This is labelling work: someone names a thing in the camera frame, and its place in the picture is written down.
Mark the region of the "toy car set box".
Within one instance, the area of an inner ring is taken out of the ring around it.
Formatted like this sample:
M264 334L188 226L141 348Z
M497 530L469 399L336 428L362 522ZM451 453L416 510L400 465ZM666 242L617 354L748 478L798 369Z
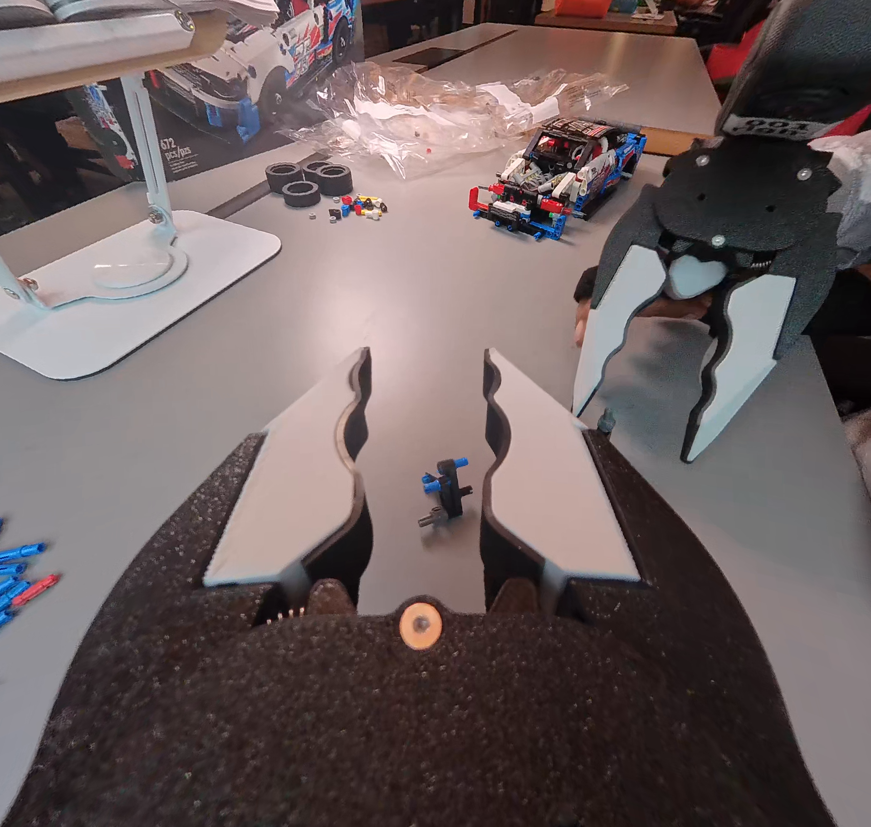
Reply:
M362 57L361 0L274 0L266 25L226 15L220 48L147 70L168 181L286 145L277 131L335 70ZM2 28L61 23L24 0L2 0Z

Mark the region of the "pile of clear plastic bags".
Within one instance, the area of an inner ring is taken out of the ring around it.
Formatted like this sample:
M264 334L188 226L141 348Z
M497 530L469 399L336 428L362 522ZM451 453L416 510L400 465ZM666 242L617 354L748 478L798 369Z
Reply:
M380 159L412 179L503 149L559 116L585 118L628 89L601 72L562 68L467 84L355 63L336 70L298 113L286 113L277 131L331 157Z

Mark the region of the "toy brick race car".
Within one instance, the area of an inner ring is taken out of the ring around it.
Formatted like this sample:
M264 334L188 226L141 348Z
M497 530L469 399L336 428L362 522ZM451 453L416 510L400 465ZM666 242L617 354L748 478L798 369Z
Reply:
M505 232L558 241L569 219L587 222L632 178L646 144L639 125L553 118L493 183L470 190L469 209Z

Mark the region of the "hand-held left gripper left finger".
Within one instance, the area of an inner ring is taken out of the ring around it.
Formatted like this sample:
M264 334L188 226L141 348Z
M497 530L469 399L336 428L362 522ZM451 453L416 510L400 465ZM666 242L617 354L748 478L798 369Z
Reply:
M361 347L267 425L205 586L360 585L374 545L356 465L371 391L371 351Z

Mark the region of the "white book stand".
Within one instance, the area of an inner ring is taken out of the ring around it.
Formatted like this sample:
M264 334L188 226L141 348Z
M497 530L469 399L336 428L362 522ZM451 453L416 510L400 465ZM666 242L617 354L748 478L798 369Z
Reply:
M2 355L55 381L97 375L273 259L279 237L173 210L145 71L219 48L226 15L147 15L2 30L2 101L120 78L147 219L28 276L1 262Z

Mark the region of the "pile of blue connector pins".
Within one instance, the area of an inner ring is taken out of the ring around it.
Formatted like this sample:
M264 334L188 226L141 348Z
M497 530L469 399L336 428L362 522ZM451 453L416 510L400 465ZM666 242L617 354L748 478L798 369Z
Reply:
M44 541L1 550L1 629L10 625L28 605L38 601L62 581L62 573L35 575L34 564L46 553Z

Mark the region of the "person's right hand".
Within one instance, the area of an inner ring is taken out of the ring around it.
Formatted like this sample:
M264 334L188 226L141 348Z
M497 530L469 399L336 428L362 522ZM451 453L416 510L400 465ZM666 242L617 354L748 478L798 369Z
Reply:
M589 313L592 307L591 301L591 298L583 298L577 302L574 343L578 349L582 347L585 336ZM700 320L706 315L712 302L713 295L710 292L705 292L702 295L685 300L671 300L666 297L659 297L659 299L640 310L635 317Z

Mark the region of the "black brick piece blue pins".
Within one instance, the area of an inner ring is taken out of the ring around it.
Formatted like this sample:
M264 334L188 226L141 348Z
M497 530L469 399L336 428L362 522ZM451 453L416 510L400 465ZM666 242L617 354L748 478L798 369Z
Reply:
M467 458L448 458L437 463L435 474L423 474L424 493L437 495L438 504L418 520L419 528L440 527L463 515L463 498L473 494L473 488L459 484L458 471L468 464Z

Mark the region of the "pile of small loose bricks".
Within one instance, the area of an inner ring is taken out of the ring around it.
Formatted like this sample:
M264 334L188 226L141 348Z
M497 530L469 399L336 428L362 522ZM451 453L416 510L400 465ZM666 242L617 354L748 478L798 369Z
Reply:
M378 222L388 212L387 203L378 196L358 193L333 197L330 200L332 204L328 207L328 222L331 225L338 224L347 218L369 219Z

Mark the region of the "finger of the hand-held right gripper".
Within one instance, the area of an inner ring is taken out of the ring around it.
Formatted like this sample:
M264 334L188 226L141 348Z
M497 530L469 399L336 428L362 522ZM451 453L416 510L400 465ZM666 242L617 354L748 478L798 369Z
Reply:
M720 435L775 367L796 280L765 274L730 284L714 303L715 348L701 373L681 460L692 463Z
M596 394L612 356L624 346L632 319L659 298L665 279L665 265L655 247L604 248L573 386L576 417Z

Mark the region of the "person's right forearm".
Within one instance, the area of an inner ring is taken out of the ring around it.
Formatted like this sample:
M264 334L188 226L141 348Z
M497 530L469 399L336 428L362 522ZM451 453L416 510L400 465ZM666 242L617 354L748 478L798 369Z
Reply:
M809 146L831 153L828 169L841 186L829 198L827 210L842 216L836 234L839 271L870 263L870 131L852 136L816 138Z

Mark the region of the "person's pale patterned sweatshirt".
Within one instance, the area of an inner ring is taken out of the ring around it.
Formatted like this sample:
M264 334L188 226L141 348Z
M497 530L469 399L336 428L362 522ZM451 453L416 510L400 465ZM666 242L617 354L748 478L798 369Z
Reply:
M866 494L870 497L870 406L860 407L855 401L836 402L847 445L852 452Z

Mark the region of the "red fabric bag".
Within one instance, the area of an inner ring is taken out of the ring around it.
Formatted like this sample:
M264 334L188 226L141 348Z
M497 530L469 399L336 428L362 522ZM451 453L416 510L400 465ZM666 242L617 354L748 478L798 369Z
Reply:
M757 23L733 44L714 44L702 50L705 53L705 68L721 102L753 48L762 27L763 23Z

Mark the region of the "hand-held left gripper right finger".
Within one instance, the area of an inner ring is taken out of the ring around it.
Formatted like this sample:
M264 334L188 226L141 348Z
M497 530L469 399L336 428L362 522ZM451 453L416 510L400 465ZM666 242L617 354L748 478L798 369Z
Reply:
M494 459L481 494L484 599L511 581L533 611L571 614L575 583L643 584L589 443L590 430L506 356L484 352L484 435Z

